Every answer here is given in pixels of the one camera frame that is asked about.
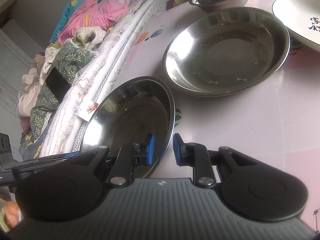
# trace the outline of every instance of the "plate with chinese characters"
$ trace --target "plate with chinese characters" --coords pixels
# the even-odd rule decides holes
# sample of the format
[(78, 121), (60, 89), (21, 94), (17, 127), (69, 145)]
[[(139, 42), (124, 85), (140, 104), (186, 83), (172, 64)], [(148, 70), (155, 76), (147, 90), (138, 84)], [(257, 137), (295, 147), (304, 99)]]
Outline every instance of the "plate with chinese characters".
[(294, 38), (320, 52), (320, 0), (276, 0), (272, 11)]

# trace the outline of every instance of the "bed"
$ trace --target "bed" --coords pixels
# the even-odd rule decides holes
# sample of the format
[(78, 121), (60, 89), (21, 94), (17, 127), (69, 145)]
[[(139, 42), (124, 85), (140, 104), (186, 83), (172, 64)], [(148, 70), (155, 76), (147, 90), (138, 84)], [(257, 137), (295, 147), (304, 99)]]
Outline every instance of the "bed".
[(97, 56), (73, 84), (50, 122), (40, 157), (77, 151), (86, 121), (77, 116), (83, 98), (101, 103), (112, 91), (141, 30), (155, 13), (165, 11), (169, 0), (134, 0), (126, 17), (105, 38)]

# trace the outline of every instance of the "green leaf-patterned fabric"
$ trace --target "green leaf-patterned fabric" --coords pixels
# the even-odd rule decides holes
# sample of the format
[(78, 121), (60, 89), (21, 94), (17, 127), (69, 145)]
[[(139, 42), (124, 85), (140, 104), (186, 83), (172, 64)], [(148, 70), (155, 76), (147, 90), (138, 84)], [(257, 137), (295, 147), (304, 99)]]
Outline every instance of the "green leaf-patterned fabric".
[[(93, 56), (94, 53), (91, 50), (81, 49), (75, 44), (66, 41), (54, 58), (46, 76), (55, 67), (71, 85), (78, 71), (84, 68)], [(38, 95), (36, 105), (31, 109), (31, 130), (35, 139), (42, 133), (47, 113), (56, 110), (58, 106), (58, 100), (46, 83), (44, 83)]]

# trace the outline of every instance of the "pink blanket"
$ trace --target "pink blanket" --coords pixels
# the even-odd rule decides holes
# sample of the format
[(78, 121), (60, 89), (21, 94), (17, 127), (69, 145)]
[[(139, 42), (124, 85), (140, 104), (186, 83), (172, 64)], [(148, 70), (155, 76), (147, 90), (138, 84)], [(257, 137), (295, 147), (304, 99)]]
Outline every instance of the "pink blanket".
[(81, 27), (100, 26), (107, 31), (108, 28), (118, 22), (129, 11), (132, 0), (84, 0), (73, 13), (68, 23), (62, 30), (57, 42), (63, 44), (66, 39), (72, 38)]

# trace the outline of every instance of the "pink tablecloth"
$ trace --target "pink tablecloth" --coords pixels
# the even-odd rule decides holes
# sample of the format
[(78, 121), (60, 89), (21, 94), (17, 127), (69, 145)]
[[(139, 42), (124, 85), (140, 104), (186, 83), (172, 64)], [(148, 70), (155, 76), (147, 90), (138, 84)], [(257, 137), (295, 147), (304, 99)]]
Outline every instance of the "pink tablecloth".
[[(249, 0), (246, 6), (271, 12), (274, 1)], [(161, 60), (166, 47), (203, 15), (200, 9), (185, 3), (153, 16), (142, 31), (144, 38), (132, 49), (117, 86), (144, 75), (164, 80)], [(172, 93), (176, 108), (182, 111), (181, 122), (174, 132), (180, 133), (185, 142), (201, 143), (211, 150), (229, 146), (297, 176), (309, 190), (302, 219), (317, 229), (314, 211), (320, 208), (318, 52), (303, 46), (269, 79), (236, 95), (198, 98), (173, 88)], [(170, 145), (153, 177), (192, 177), (192, 169), (176, 165)]]

